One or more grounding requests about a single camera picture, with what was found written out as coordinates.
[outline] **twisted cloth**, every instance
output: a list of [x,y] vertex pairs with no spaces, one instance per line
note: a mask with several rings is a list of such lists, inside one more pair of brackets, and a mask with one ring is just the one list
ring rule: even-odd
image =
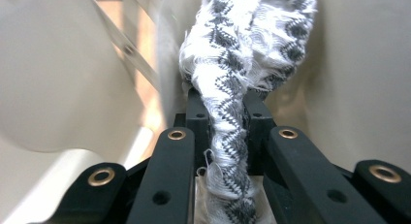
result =
[[302,62],[315,0],[203,0],[180,49],[183,78],[202,95],[211,121],[205,223],[256,223],[259,189],[247,175],[242,98],[262,99]]

